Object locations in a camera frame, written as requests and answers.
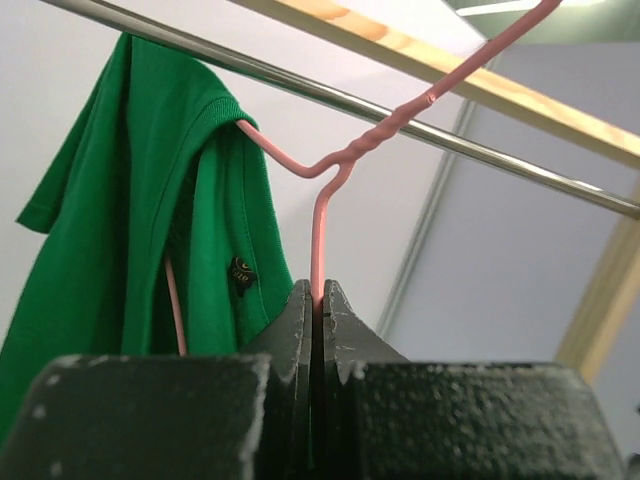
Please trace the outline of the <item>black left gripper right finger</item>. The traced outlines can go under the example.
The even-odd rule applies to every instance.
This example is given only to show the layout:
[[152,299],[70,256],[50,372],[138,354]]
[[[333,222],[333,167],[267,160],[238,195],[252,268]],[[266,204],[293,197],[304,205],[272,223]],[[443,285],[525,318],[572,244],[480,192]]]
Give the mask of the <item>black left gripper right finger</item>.
[[590,387],[554,363],[412,362],[325,284],[330,479],[621,479]]

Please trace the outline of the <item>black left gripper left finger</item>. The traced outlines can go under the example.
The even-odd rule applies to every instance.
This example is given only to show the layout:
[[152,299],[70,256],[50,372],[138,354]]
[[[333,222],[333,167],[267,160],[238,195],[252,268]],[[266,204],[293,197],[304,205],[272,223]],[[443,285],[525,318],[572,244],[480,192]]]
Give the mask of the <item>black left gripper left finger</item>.
[[226,356],[81,356],[32,383],[5,479],[300,479],[309,454],[310,286]]

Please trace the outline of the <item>pink wire hanger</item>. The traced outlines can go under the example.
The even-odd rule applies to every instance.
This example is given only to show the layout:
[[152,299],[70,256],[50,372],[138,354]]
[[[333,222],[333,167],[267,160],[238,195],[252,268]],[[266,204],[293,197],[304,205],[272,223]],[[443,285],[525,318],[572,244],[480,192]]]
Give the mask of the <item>pink wire hanger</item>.
[[337,174],[322,188],[316,197],[312,221],[311,239],[311,297],[312,297],[312,344],[313,350],[322,354],[323,341],[323,298],[325,279],[325,226],[329,200],[349,178],[356,162],[365,154],[378,148],[384,141],[395,136],[419,113],[430,108],[441,96],[451,91],[475,71],[516,40],[528,33],[548,17],[560,3],[541,1],[497,37],[487,41],[481,48],[465,59],[459,66],[433,84],[416,98],[395,108],[375,127],[352,140],[345,148],[332,152],[312,166],[297,163],[246,120],[236,122],[237,127],[255,144],[274,158],[280,165],[302,178],[315,178],[332,166],[339,168]]

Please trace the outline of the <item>green t shirt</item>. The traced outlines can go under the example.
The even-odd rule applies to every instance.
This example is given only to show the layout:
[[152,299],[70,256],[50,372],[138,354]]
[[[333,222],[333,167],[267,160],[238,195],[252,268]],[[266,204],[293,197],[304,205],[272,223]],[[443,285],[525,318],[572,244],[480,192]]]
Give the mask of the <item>green t shirt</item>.
[[122,35],[19,216],[45,235],[1,350],[1,430],[36,375],[70,355],[238,351],[293,287],[262,150],[218,77]]

